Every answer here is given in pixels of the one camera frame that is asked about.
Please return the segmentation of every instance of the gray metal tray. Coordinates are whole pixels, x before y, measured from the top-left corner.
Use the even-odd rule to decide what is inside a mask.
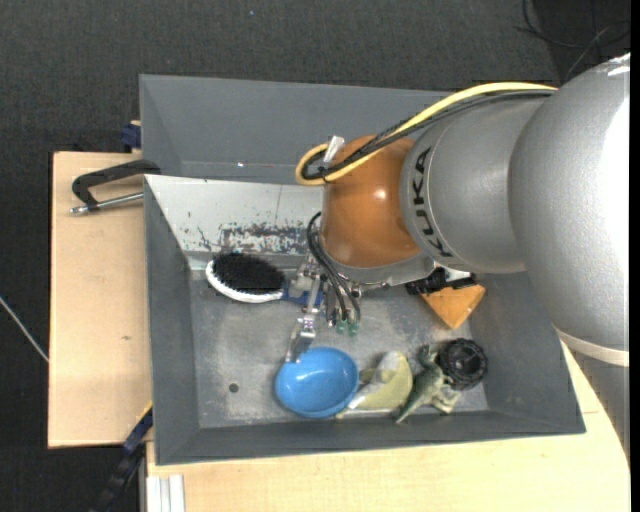
[[[200,93],[189,89],[194,80]],[[299,156],[291,149],[291,141],[270,153],[281,138],[277,130],[268,128],[272,124],[283,125],[284,119],[280,117],[278,124],[277,119],[267,116],[261,127],[253,126],[260,124],[260,117],[248,121],[247,112],[242,110],[252,102],[252,95],[266,94],[265,89],[272,105],[284,105],[291,97],[292,86],[232,80],[209,83],[206,79],[151,81],[153,87],[147,83],[147,89],[156,87],[156,82],[162,82],[162,87],[169,84],[174,91],[171,94],[178,95],[185,104],[183,112],[193,113],[203,110],[202,105],[215,103],[228,109],[230,115],[242,112],[242,117],[234,117],[234,123],[252,125],[246,132],[235,128],[233,144],[209,147],[210,151],[201,154],[200,163],[194,167],[189,164],[192,156],[184,155],[204,143],[203,128],[207,133],[224,132],[220,123],[229,119],[201,117],[189,126],[175,121],[182,114],[176,109],[167,110],[166,104],[159,107],[153,103],[151,108],[147,101],[147,108],[143,109],[145,158],[159,163],[165,174],[197,175],[195,169],[217,178],[145,179],[149,331],[159,464],[584,432],[559,341],[533,296],[526,274],[486,276],[486,296],[471,320],[456,331],[445,329],[420,298],[407,295],[402,287],[364,299],[363,325],[356,338],[338,336],[326,326],[320,329],[316,346],[345,350],[360,368],[373,365],[388,350],[413,353],[428,342],[460,336],[474,339],[487,353],[489,372],[480,386],[464,392],[451,415],[443,416],[425,407],[405,425],[398,426],[387,415],[376,414],[342,420],[304,420],[281,407],[273,395],[273,377],[282,363],[299,310],[281,302],[233,303],[214,293],[203,269],[212,253],[224,249],[258,253],[285,270],[294,268],[304,254],[304,227],[320,209],[321,190],[281,184],[290,183],[290,178],[283,176],[292,175],[292,165]],[[215,93],[211,97],[203,96],[207,84]],[[293,88],[299,88],[302,96],[309,95],[295,104],[300,109],[298,123],[302,124],[307,116],[317,114],[311,100],[327,90],[335,98],[342,97],[342,92],[351,94],[356,105],[358,98],[364,101],[363,97],[372,92],[385,95],[385,91],[350,87]],[[226,96],[220,106],[214,99],[222,93]],[[394,98],[406,99],[404,93],[409,93],[415,103],[414,92],[388,91],[387,98],[393,103]],[[163,94],[171,96],[167,90]],[[336,105],[329,100],[327,108]],[[155,114],[147,115],[149,108]],[[389,111],[387,115],[397,119],[421,106],[407,109],[404,114],[397,112],[404,108],[400,101],[396,112]],[[323,121],[330,124],[330,119],[349,117],[344,111],[333,114],[323,117]],[[162,126],[157,124],[160,118]],[[362,126],[370,126],[368,121],[375,124],[371,131],[387,123],[384,119],[367,119]],[[171,136],[164,132],[167,126],[186,130],[189,136],[181,134],[181,142],[177,142],[176,132]],[[362,132],[356,131],[356,126],[346,131],[333,128],[328,124],[313,125],[305,131],[299,126],[299,130],[290,131],[287,127],[284,132],[295,138],[293,147],[300,151],[322,140],[318,131],[347,136]],[[265,130],[269,135],[259,137]],[[155,134],[151,141],[150,134]],[[164,148],[170,147],[173,157],[160,158],[164,149],[156,137],[169,137],[171,144]],[[250,149],[243,153],[243,147]],[[242,159],[241,154],[253,157]],[[251,165],[251,161],[260,165]],[[220,179],[229,177],[233,181]]]

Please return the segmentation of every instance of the black c-clamp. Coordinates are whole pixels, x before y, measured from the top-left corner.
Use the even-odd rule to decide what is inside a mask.
[[[69,211],[71,213],[87,213],[100,210],[108,206],[116,206],[118,204],[142,199],[142,192],[137,194],[129,194],[122,197],[107,199],[98,202],[91,194],[89,189],[112,181],[121,180],[136,174],[161,174],[160,168],[150,160],[135,160],[122,165],[116,165],[107,169],[90,172],[78,176],[71,185],[73,193],[84,203],[82,206],[75,206]]]

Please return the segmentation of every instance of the blue plastic bowl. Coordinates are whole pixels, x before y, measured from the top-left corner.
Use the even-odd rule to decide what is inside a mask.
[[[298,363],[284,363],[275,380],[282,405],[304,418],[329,418],[342,411],[358,388],[358,367],[347,354],[314,347]]]

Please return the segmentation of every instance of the black cord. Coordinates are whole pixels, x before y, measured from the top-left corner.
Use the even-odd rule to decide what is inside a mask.
[[[529,0],[522,0],[522,17],[524,18],[525,23],[527,24],[527,28],[520,28],[520,27],[516,27],[517,30],[521,30],[524,32],[527,32],[528,34],[531,34],[535,37],[537,37],[538,39],[542,39],[543,41],[546,41],[547,43],[551,43],[551,44],[555,44],[556,46],[561,46],[562,48],[571,48],[574,50],[584,50],[584,49],[590,49],[593,47],[593,40],[587,44],[586,46],[583,44],[575,44],[575,43],[567,43],[565,41],[559,41],[557,39],[553,39],[552,37],[549,37],[548,35],[546,35],[544,32],[541,32],[540,30],[538,30],[536,27],[534,27],[531,18],[529,17],[529,9],[528,9],[528,2]],[[592,25],[594,27],[595,30],[595,26],[596,26],[596,21],[595,21],[595,6],[593,6],[593,2],[592,2],[592,8],[591,8],[591,16],[592,16]],[[620,25],[622,23],[629,23],[631,24],[630,20],[622,20],[622,21],[617,21],[612,23],[611,25],[608,25],[606,27],[606,29],[610,29],[616,25]],[[609,41],[605,41],[603,43],[599,43],[598,44],[598,48],[601,48],[603,46],[609,46],[613,43],[617,43],[618,41],[620,41],[621,39],[624,39],[627,34],[629,34],[631,30],[627,30],[625,31],[623,34],[614,37],[613,39],[609,40]],[[594,37],[594,40],[598,40],[599,37],[602,37],[602,35],[598,36],[596,34],[596,36]]]
[[[596,1],[590,0],[589,7],[591,8],[591,33],[593,37],[598,35],[598,17],[596,15]],[[600,43],[596,43],[596,47],[598,48],[598,62],[602,61],[602,45]]]
[[[614,25],[609,25],[608,27],[603,28],[600,32],[598,32],[596,34],[596,36],[591,40],[591,42],[585,46],[584,51],[580,54],[580,57],[578,57],[576,59],[576,61],[573,63],[573,65],[569,68],[569,71],[567,71],[567,74],[564,77],[564,81],[565,83],[569,81],[569,79],[572,78],[572,74],[573,72],[576,70],[576,68],[578,67],[578,65],[584,60],[584,58],[587,56],[587,54],[589,53],[589,50],[591,50],[591,48],[593,48],[594,46],[596,46],[597,42],[600,40],[600,38],[607,33]]]
[[[313,229],[313,224],[315,223],[315,221],[318,219],[318,217],[320,217],[320,215],[322,214],[322,212],[318,212],[316,213],[311,220],[309,221],[309,224],[307,225],[307,245],[309,246],[309,251],[311,251],[311,254],[313,255],[313,257],[318,261],[318,263],[324,267],[324,265],[322,265],[321,263],[321,258],[322,256],[320,256],[317,247],[315,245],[315,242],[313,240],[312,237],[312,229]],[[331,275],[331,273],[329,273],[327,271],[326,273],[327,279],[329,279],[329,282],[331,283],[331,286],[333,287],[333,291],[336,294],[336,296],[338,297],[338,302],[340,303],[340,308],[342,309],[342,320],[346,320],[346,315],[347,315],[347,307],[346,304],[344,302],[344,297],[342,296],[342,293],[340,292],[339,289],[339,284],[336,281],[335,277]]]
[[[125,493],[142,463],[145,451],[142,439],[152,426],[153,409],[150,408],[125,440],[122,447],[123,456],[89,512],[111,512],[115,503]]]
[[[351,294],[349,284],[331,264],[328,256],[325,255],[324,249],[322,248],[322,245],[318,238],[318,233],[314,232],[313,230],[313,225],[315,224],[318,217],[320,217],[320,215],[322,215],[322,212],[316,213],[307,225],[307,244],[309,246],[309,250],[311,251],[311,254],[313,254],[314,258],[318,261],[320,266],[324,268],[327,278],[333,286],[334,292],[338,297],[340,307],[342,308],[342,320],[347,319],[347,308],[343,297],[344,293],[344,295],[349,297],[349,302],[351,302],[353,310],[356,313],[356,321],[360,321],[360,306],[358,305],[355,297]]]
[[[402,121],[400,123],[396,123],[394,126],[389,127],[387,129],[385,129],[384,131],[380,132],[379,134],[377,134],[371,141],[367,142],[366,144],[364,144],[363,146],[361,146],[360,148],[358,148],[357,150],[355,150],[353,153],[351,153],[349,156],[347,156],[344,160],[342,160],[341,162],[338,162],[337,164],[334,164],[332,166],[330,166],[328,169],[321,167],[318,170],[318,173],[316,174],[309,174],[309,169],[308,169],[308,165],[305,165],[302,169],[302,176],[304,179],[306,180],[311,180],[311,179],[317,179],[317,178],[323,178],[325,181],[327,179],[328,176],[330,176],[331,174],[340,171],[341,169],[343,169],[344,167],[346,167],[347,165],[350,165],[354,162],[357,162],[358,160],[360,160],[361,158],[364,158],[365,156],[378,151],[379,149],[382,149],[383,147],[397,141],[398,139],[401,139],[403,137],[406,137],[408,135],[410,135],[411,133],[418,131],[418,130],[422,130],[428,126],[431,126],[432,124],[434,124],[437,121],[441,121],[442,119],[445,119],[447,117],[459,114],[461,112],[467,111],[471,108],[476,108],[480,105],[483,104],[488,104],[488,103],[493,103],[496,101],[502,101],[502,100],[506,100],[506,99],[517,99],[517,98],[526,98],[526,97],[534,97],[534,96],[549,96],[553,94],[553,91],[551,90],[531,90],[531,91],[508,91],[508,92],[503,92],[503,93],[494,93],[494,94],[487,94],[484,96],[480,96],[480,97],[476,97],[476,98],[471,98],[469,100],[466,100],[464,102],[458,103],[456,105],[452,105],[451,107],[443,110],[442,112],[439,112],[437,114],[435,114],[434,116],[431,116],[430,118],[422,121],[421,123],[418,123],[414,126],[411,126],[409,128],[405,128],[404,130],[391,135],[391,136],[387,136],[385,137],[385,134],[389,134],[394,132],[395,130],[398,129],[398,127],[402,126],[404,123],[406,123],[409,119],[411,119],[414,116],[409,117],[407,120]]]

